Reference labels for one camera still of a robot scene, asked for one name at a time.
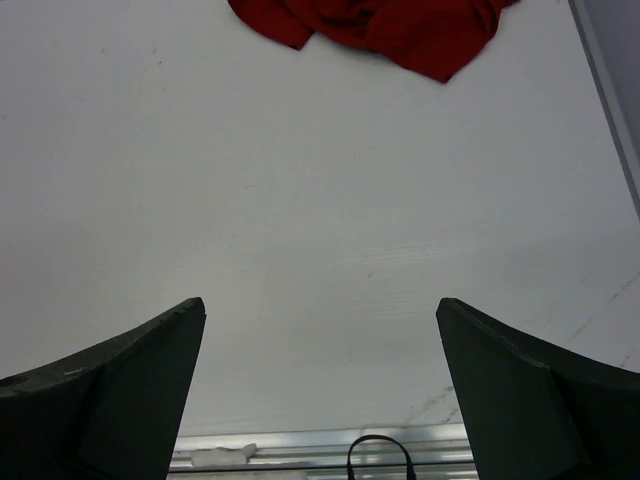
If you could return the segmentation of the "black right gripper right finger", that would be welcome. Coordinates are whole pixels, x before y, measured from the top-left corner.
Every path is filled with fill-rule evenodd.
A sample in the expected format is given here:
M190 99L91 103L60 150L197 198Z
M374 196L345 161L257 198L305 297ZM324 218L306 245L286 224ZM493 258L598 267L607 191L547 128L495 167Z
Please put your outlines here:
M459 299L442 299L436 318L480 478L638 478L638 374Z

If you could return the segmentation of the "red t shirt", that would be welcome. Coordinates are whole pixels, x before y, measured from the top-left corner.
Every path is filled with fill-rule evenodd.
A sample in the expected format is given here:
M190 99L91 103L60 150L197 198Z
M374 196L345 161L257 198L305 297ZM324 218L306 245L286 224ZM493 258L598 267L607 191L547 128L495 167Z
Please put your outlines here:
M495 36L506 0L234 0L256 33L295 50L319 34L447 83Z

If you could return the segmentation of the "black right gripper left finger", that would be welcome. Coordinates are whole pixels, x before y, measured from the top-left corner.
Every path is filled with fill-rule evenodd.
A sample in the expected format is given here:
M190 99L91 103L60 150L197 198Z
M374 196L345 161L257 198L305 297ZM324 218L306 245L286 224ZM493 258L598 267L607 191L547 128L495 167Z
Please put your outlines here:
M206 322L189 298L1 381L4 479L167 477Z

